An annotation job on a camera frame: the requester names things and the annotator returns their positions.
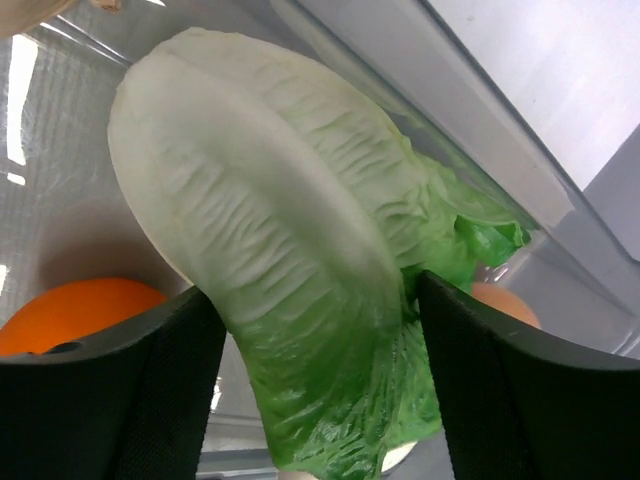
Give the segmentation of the green lettuce leaf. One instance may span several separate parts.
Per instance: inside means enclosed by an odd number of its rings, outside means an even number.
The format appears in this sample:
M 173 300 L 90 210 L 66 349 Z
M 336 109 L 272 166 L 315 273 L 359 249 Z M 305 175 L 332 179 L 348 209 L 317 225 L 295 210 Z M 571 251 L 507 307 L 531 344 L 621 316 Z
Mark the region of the green lettuce leaf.
M 277 467 L 375 479 L 440 429 L 415 282 L 469 292 L 528 244 L 511 211 L 333 70 L 239 33 L 192 27 L 133 64 L 108 144 L 145 235 L 234 337 Z

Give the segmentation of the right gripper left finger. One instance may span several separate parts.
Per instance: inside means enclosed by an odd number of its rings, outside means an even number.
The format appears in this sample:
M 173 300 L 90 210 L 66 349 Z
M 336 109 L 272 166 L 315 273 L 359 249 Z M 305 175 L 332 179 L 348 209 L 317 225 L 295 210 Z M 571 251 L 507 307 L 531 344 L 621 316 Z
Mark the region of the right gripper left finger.
M 192 479 L 226 330 L 190 288 L 104 331 L 1 361 L 5 479 Z

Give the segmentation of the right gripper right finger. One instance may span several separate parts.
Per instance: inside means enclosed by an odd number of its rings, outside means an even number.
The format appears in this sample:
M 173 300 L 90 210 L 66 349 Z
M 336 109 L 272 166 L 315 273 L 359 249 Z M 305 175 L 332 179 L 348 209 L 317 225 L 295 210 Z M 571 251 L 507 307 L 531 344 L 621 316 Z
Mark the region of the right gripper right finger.
M 429 364 L 459 479 L 635 479 L 639 363 L 418 279 Z

